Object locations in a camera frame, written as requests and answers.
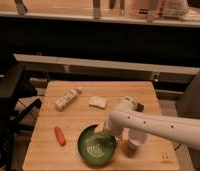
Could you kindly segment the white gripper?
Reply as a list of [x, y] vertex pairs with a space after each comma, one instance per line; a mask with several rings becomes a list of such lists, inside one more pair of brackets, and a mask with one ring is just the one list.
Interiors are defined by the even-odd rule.
[[97, 127], [94, 129], [94, 134], [103, 133], [105, 131], [112, 136], [120, 136], [123, 132], [123, 128], [115, 125], [111, 121], [106, 120], [104, 126], [97, 125]]

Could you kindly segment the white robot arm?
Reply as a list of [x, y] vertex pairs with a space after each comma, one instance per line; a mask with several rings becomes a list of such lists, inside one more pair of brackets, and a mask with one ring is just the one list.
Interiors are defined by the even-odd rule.
[[106, 120], [95, 128], [95, 132], [119, 136], [124, 128], [128, 128], [179, 142], [200, 151], [199, 119], [147, 114], [136, 111], [137, 107], [133, 98], [121, 98]]

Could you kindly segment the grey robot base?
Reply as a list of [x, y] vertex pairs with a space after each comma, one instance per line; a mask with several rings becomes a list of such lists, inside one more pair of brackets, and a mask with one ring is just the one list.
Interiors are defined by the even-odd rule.
[[[175, 104], [179, 117], [200, 119], [200, 70]], [[200, 151], [189, 148], [194, 168], [200, 171]]]

